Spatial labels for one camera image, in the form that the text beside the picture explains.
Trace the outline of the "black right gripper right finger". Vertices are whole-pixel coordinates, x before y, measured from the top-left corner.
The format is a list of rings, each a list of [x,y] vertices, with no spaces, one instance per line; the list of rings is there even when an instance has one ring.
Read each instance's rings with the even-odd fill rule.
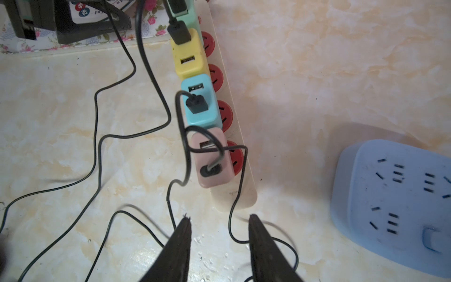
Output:
[[[276,243],[288,247],[295,255],[294,265],[290,265]],[[299,257],[287,242],[270,236],[260,218],[253,214],[249,218],[249,246],[254,282],[302,282],[296,273]]]

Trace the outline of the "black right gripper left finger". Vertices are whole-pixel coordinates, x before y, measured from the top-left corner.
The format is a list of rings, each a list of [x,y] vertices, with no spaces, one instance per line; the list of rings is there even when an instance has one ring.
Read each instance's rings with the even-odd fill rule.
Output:
[[[186,282],[189,277],[191,221],[183,217],[141,282]]]

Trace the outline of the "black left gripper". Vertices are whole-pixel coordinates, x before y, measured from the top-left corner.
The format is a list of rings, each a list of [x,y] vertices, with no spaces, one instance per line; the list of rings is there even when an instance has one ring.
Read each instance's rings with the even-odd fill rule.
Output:
[[[60,44],[67,45],[115,30],[132,27],[130,17],[107,1],[80,1],[106,13],[108,21],[77,24],[72,21],[70,1],[4,1],[14,33],[36,41],[37,29],[55,31]]]

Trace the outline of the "white patterned plate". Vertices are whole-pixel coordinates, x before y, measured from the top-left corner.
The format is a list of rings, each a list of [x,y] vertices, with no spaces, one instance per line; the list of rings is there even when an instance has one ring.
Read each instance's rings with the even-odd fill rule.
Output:
[[[107,1],[107,3],[113,5],[117,9],[125,12],[131,7],[135,1],[117,0]],[[102,22],[107,20],[108,16],[101,10],[94,8],[88,4],[81,3],[80,1],[71,1],[69,3],[72,21],[76,24],[88,24],[94,22]]]

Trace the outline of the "white power strip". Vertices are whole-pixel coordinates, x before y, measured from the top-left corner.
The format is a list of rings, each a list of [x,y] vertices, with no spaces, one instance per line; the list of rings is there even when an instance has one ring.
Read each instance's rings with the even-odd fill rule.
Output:
[[[204,50],[209,63],[210,76],[216,97],[219,103],[219,111],[223,122],[223,132],[229,145],[242,145],[244,143],[238,115],[235,111],[233,96],[229,87],[226,69],[222,59],[222,53],[218,43],[210,6],[207,1],[195,1],[194,7],[200,22],[200,29],[204,40]],[[257,191],[249,162],[244,162],[244,152],[234,150],[230,153],[231,162],[235,172],[232,182],[211,189],[211,195],[215,208],[221,212],[229,212],[238,193],[238,185],[244,172],[243,187],[236,209],[246,209],[257,201]]]

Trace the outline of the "floral placemat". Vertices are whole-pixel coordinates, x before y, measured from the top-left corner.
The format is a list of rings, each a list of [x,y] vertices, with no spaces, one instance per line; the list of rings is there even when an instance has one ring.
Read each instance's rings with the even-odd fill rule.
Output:
[[[1,52],[133,41],[136,8],[137,1],[1,1]]]

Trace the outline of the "pink charger on strip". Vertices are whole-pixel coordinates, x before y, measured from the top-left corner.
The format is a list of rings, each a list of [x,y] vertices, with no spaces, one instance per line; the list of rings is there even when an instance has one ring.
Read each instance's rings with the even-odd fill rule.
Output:
[[[214,143],[202,135],[195,133],[189,145],[194,149],[212,149],[215,148]],[[194,163],[196,165],[196,173],[198,182],[203,188],[212,188],[222,184],[229,183],[235,177],[230,153],[226,150],[224,157],[212,170],[208,171],[207,166],[212,164],[220,156],[219,152],[195,153]]]

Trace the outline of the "green charger on strip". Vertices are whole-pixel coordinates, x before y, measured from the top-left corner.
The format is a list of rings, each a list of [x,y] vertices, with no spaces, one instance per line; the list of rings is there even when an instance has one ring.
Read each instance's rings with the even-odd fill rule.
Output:
[[[168,33],[175,43],[182,43],[182,38],[187,35],[188,29],[195,29],[202,36],[200,21],[194,1],[164,1],[164,6],[169,17]]]

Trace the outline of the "light blue round socket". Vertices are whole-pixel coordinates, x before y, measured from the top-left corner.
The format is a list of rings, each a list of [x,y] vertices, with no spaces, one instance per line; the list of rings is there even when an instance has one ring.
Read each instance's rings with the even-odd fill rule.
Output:
[[[382,139],[339,157],[331,199],[336,228],[403,266],[451,276],[451,160]]]

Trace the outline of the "yellow charger on strip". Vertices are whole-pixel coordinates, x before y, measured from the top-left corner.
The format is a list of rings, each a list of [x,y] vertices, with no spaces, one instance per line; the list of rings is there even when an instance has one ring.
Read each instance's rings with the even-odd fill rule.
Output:
[[[189,28],[191,40],[177,45],[170,40],[175,71],[181,81],[197,75],[210,75],[209,65],[202,41],[196,29]]]

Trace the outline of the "teal charger on strip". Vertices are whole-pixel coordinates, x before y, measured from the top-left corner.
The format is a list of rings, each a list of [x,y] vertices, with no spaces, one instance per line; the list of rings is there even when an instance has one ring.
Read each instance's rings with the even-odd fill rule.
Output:
[[[182,90],[190,95],[183,96],[183,105],[188,125],[200,126],[205,129],[222,128],[216,93],[211,78],[201,74],[182,81]]]

